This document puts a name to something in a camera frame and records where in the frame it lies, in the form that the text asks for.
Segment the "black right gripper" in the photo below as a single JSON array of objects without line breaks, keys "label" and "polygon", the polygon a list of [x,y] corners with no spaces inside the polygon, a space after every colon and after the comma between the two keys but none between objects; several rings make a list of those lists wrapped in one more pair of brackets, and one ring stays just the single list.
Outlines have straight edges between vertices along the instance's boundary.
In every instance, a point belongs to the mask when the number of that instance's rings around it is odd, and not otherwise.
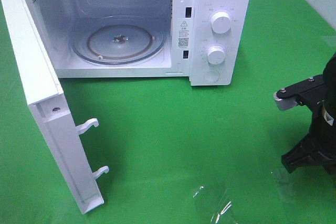
[{"label": "black right gripper", "polygon": [[310,101],[312,111],[309,135],[281,156],[288,173],[299,167],[321,165],[328,174],[335,174],[335,95]]}]

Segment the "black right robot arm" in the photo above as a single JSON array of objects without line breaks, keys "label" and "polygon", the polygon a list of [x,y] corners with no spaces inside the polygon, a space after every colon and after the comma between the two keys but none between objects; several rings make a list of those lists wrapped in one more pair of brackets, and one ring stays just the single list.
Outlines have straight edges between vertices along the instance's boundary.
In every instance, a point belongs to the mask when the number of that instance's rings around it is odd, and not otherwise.
[{"label": "black right robot arm", "polygon": [[319,74],[274,93],[282,111],[295,106],[307,106],[312,112],[308,134],[281,157],[287,172],[298,167],[323,166],[335,173],[335,56]]}]

